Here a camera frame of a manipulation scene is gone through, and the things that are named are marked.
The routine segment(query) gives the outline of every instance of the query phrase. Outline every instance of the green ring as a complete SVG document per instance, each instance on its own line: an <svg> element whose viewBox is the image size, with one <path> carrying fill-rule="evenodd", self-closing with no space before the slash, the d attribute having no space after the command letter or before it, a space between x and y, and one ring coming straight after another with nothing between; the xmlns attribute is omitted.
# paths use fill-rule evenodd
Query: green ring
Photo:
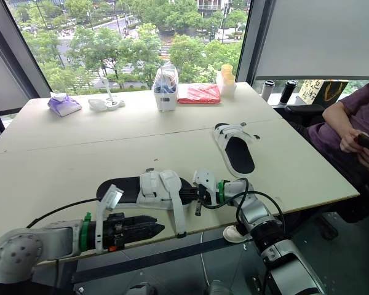
<svg viewBox="0 0 369 295"><path fill-rule="evenodd" d="M92 214L90 212L87 212L84 219L84 223L82 225L81 242L79 245L82 252L87 251L87 230L89 228L90 220L92 220Z"/></svg>
<svg viewBox="0 0 369 295"><path fill-rule="evenodd" d="M224 202L224 181L219 182L219 199L220 203Z"/></svg>

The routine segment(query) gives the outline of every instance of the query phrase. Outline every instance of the purple tissue pack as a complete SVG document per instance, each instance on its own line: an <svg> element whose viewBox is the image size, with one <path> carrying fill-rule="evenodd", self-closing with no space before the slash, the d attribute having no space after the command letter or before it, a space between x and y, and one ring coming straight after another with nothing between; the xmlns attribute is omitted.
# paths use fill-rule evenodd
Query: purple tissue pack
<svg viewBox="0 0 369 295"><path fill-rule="evenodd" d="M51 92L48 106L60 117L67 116L68 114L82 109L82 106L74 98L71 98L66 93Z"/></svg>

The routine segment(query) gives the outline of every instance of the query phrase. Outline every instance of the purple shirt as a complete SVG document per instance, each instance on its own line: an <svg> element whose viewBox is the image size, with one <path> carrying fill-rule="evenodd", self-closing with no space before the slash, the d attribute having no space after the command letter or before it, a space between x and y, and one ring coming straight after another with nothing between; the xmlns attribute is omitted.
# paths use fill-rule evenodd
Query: purple shirt
<svg viewBox="0 0 369 295"><path fill-rule="evenodd" d="M352 126L369 134L369 84L343 98L340 102L350 110L349 120ZM308 131L314 146L325 157L332 159L332 162L337 162L337 169L344 176L346 175L342 170L345 167L351 168L350 170L354 168L358 174L364 176L366 170L358 162L356 154L341 151L341 138L327 123L310 126Z"/></svg>

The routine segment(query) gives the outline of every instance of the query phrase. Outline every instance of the person's arm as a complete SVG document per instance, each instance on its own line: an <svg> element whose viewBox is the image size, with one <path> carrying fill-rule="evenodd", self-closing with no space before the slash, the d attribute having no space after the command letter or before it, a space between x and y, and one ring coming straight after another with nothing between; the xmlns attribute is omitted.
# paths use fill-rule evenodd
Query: person's arm
<svg viewBox="0 0 369 295"><path fill-rule="evenodd" d="M329 106L322 114L326 123L340 136L340 149L343 152L361 152L362 147L356 142L360 133L350 123L350 110L341 102Z"/></svg>

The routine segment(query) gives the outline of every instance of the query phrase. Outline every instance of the red plastic bag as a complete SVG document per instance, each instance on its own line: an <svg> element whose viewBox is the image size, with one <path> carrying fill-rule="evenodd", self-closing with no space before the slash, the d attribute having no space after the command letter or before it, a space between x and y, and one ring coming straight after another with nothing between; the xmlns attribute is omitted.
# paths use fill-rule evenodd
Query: red plastic bag
<svg viewBox="0 0 369 295"><path fill-rule="evenodd" d="M219 103L220 92L216 84L191 84L187 97L179 97L179 103Z"/></svg>

